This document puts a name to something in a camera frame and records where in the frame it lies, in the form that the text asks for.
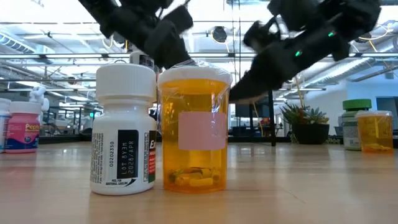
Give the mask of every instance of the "orange prescription bottle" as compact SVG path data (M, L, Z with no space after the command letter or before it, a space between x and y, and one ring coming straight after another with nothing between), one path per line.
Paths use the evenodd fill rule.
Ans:
M227 114L231 75L185 66L159 76L164 189L223 190L227 170Z
M394 153L390 111L361 111L355 117L363 152Z

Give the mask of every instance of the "table surface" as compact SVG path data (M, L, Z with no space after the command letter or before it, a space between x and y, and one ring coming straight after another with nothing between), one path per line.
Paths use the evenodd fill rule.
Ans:
M0 223L398 222L394 155L337 145L230 144L228 186L212 194L168 192L157 179L141 194L96 195L89 172L89 142L0 154Z

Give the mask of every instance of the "white pill bottle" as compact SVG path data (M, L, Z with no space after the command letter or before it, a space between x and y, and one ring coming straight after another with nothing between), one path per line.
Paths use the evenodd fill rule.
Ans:
M90 188L103 195L127 195L155 183L156 122L148 109L156 100L155 72L116 63L96 74L96 97L104 113L93 123Z
M4 152L6 144L8 121L11 118L9 112L11 100L0 98L0 153Z

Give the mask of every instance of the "pink bottle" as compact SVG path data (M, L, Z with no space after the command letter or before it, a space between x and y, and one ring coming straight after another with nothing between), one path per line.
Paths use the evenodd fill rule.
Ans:
M6 153L35 152L39 145L41 105L30 102L11 102L12 114L8 122Z

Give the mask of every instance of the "black pot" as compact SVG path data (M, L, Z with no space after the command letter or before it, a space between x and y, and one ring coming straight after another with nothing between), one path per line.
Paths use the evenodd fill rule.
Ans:
M329 124L293 124L292 131L300 144L323 144L328 139Z

